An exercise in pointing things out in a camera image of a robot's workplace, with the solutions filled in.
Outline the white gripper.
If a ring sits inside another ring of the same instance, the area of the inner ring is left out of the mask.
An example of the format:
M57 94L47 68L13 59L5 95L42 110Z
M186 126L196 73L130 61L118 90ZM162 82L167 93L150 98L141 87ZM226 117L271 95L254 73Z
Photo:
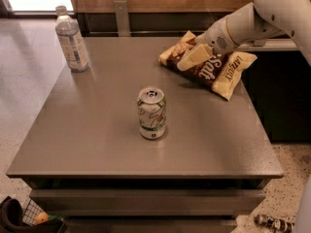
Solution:
M198 45L185 53L177 63L177 68L180 71L187 71L189 68L207 61L213 56L213 52L225 54L238 48L229 35L227 17L214 22L204 33L198 35L195 41Z

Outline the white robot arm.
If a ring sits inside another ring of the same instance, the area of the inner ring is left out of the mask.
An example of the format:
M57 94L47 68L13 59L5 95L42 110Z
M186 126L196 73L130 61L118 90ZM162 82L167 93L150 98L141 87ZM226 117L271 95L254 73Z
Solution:
M214 22L195 41L224 54L279 34L288 35L311 65L311 0L253 0Z

